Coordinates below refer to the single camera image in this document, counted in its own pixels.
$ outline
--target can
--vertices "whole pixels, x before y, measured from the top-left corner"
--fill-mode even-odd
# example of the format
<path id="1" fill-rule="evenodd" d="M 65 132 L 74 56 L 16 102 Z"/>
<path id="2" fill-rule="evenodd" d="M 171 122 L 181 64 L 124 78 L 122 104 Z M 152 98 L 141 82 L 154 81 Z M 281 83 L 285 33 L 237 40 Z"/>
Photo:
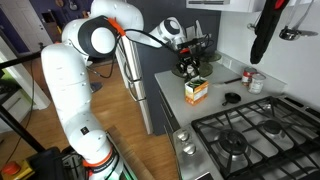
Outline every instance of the can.
<path id="1" fill-rule="evenodd" d="M 259 94 L 263 87 L 263 81 L 266 77 L 260 73 L 252 75 L 252 82 L 249 85 L 248 91 L 252 94 Z"/>
<path id="2" fill-rule="evenodd" d="M 251 82 L 251 78 L 253 74 L 256 74 L 257 70 L 253 67 L 246 67 L 244 68 L 243 74 L 242 74 L 242 84 L 244 86 L 249 86 L 250 82 Z"/>

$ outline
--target gas stove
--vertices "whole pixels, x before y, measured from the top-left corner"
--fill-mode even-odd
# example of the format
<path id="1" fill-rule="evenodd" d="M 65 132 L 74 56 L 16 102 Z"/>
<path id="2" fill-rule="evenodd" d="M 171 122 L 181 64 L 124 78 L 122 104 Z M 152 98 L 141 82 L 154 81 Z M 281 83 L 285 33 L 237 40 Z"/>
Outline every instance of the gas stove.
<path id="1" fill-rule="evenodd" d="M 182 179 L 311 179 L 320 166 L 320 115 L 266 97 L 173 133 Z"/>

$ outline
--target white countertop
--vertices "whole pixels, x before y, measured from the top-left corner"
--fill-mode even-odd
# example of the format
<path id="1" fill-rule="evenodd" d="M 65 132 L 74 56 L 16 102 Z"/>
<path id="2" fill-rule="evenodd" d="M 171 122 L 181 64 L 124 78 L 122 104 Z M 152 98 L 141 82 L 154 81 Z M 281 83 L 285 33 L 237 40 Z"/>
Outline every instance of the white countertop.
<path id="1" fill-rule="evenodd" d="M 168 104 L 175 115 L 179 125 L 185 126 L 192 120 L 230 109 L 241 104 L 249 103 L 267 96 L 278 96 L 280 92 L 266 91 L 263 88 L 262 92 L 258 95 L 248 92 L 247 87 L 241 84 L 241 81 L 236 81 L 229 84 L 218 84 L 240 77 L 230 69 L 225 68 L 223 65 L 215 62 L 213 65 L 213 73 L 205 77 L 209 81 L 208 97 L 201 101 L 199 104 L 192 106 L 185 102 L 184 99 L 184 79 L 179 78 L 172 74 L 171 71 L 161 72 L 155 74 L 156 80 L 168 101 Z M 222 106 L 225 102 L 224 94 L 228 92 L 235 92 L 241 96 L 241 101 L 237 104 L 227 104 Z"/>

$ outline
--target stove burner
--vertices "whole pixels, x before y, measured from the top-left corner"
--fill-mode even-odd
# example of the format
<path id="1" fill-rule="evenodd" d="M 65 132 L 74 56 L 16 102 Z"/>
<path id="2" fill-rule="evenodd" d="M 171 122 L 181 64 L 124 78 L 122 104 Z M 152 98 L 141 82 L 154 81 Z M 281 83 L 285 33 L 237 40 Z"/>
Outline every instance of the stove burner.
<path id="1" fill-rule="evenodd" d="M 227 129 L 220 132 L 219 144 L 223 150 L 232 155 L 241 155 L 246 152 L 247 140 L 238 131 Z"/>
<path id="2" fill-rule="evenodd" d="M 281 124 L 274 120 L 267 120 L 263 123 L 263 128 L 270 134 L 279 134 L 281 132 Z"/>

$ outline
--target small box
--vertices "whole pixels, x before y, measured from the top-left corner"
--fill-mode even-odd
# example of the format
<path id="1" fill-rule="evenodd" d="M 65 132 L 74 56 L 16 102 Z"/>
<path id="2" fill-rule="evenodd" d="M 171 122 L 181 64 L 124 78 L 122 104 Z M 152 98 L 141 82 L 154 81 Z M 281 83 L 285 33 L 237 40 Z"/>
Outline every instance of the small box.
<path id="1" fill-rule="evenodd" d="M 192 78 L 185 83 L 185 100 L 196 105 L 208 96 L 208 80 L 202 77 Z"/>

